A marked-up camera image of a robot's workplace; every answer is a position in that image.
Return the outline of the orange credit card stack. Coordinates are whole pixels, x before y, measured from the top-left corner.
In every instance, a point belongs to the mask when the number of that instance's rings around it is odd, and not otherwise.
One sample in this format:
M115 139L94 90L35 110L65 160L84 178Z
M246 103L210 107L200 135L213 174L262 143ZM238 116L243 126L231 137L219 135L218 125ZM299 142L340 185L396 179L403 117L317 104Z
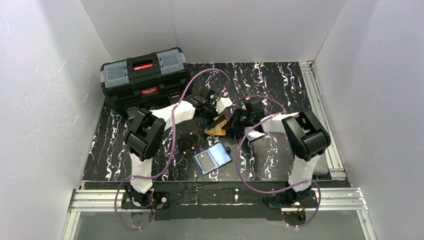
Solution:
M227 123L227 120L224 120L223 122L221 122L220 124L218 124L215 128L211 130L207 130L207 127L205 127L204 133L212 137L225 136L226 131L222 130L222 126L226 123Z

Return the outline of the navy blue card holder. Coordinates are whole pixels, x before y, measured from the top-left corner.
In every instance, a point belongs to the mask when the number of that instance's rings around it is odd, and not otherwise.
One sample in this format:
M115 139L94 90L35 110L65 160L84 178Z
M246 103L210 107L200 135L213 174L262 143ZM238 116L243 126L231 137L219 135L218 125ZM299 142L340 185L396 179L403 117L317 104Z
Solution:
M218 168L230 163L233 158L231 156L231 148L222 143L194 155L192 159L198 167L200 174L205 176Z

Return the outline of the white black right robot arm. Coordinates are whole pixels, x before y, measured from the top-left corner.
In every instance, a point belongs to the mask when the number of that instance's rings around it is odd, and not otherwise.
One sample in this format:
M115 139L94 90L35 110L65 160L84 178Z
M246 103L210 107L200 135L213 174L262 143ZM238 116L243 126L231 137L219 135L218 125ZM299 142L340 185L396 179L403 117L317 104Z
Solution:
M294 154L291 173L285 188L266 194L281 194L287 201L299 202L310 194L315 167L331 145L330 135L311 110L266 116L261 98L260 95L247 96L243 107L234 111L223 130L241 136L239 151L246 140L252 142L267 133L285 134Z

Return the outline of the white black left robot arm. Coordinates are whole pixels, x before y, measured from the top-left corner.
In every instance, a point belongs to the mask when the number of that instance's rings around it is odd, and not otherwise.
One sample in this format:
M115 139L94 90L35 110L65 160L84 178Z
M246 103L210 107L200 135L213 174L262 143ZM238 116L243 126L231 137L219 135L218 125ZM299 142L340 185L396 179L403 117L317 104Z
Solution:
M141 108L124 137L131 158L131 179L125 188L127 194L139 201L146 200L151 194L152 160L162 145L166 130L175 130L177 124L196 118L205 122L207 130L212 129L225 119L224 111L232 104L228 93L218 94L206 90L188 95L165 108Z

